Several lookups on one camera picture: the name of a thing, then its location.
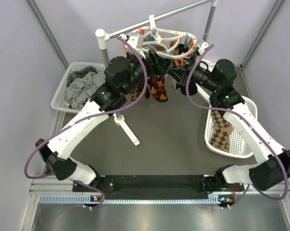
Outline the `white oval peg hanger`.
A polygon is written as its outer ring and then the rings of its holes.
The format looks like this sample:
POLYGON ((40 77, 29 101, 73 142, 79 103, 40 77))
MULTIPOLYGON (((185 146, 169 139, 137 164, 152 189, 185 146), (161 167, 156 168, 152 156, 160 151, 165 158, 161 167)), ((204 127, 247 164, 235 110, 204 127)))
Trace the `white oval peg hanger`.
POLYGON ((188 32, 158 28, 154 15, 149 16, 149 25, 132 32, 144 35, 142 50, 145 58, 149 50, 154 50, 166 59, 182 59, 194 52, 197 39, 188 32))

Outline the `tan brown argyle sock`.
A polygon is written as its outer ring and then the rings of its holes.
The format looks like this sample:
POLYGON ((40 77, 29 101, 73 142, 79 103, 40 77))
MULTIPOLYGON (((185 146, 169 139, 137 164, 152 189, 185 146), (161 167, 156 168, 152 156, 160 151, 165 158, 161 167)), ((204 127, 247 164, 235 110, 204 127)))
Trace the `tan brown argyle sock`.
POLYGON ((229 153, 230 152, 230 135, 234 128, 227 122, 218 111, 211 111, 213 121, 213 135, 210 138, 210 145, 214 148, 229 153))

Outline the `red black argyle sock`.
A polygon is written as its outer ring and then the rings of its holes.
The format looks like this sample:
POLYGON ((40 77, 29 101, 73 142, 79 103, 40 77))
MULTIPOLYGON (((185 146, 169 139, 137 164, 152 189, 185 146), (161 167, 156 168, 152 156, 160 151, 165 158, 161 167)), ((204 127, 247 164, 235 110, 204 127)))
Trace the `red black argyle sock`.
POLYGON ((142 86, 141 86, 141 90, 143 90, 143 88, 145 88, 144 97, 146 99, 149 99, 149 97, 150 97, 149 84, 148 83, 145 84, 145 82, 143 81, 142 86))
POLYGON ((150 87, 150 94, 153 98, 160 102, 164 103, 168 101, 168 96, 165 90, 165 77, 150 77, 148 80, 150 87))

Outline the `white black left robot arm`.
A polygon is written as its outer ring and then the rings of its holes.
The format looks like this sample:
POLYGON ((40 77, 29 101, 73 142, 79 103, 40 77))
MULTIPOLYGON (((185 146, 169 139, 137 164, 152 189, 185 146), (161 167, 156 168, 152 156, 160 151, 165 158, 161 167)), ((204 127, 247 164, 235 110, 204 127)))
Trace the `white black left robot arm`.
POLYGON ((103 73, 94 75, 95 90, 79 113, 58 133, 36 142, 35 150, 58 181, 79 181, 90 191, 99 188, 97 171, 73 159, 73 150, 98 125, 133 106, 144 95, 165 101, 164 76, 171 65, 172 60, 150 50, 145 56, 135 53, 130 58, 115 57, 103 73))

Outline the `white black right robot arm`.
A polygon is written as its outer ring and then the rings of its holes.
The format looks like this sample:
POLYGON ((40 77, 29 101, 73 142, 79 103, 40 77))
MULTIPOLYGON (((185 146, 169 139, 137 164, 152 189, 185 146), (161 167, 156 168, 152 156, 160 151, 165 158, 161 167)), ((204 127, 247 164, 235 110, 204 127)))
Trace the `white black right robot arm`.
POLYGON ((245 100, 233 87, 237 73, 230 60, 220 59, 210 68, 204 60, 190 58, 184 65, 172 64, 168 74, 183 87, 198 84, 211 91, 209 108, 232 125, 255 157, 255 165, 231 165, 217 170, 215 183, 220 190, 228 190, 233 183, 245 183, 264 192, 288 182, 290 149, 275 141, 250 114, 245 100))

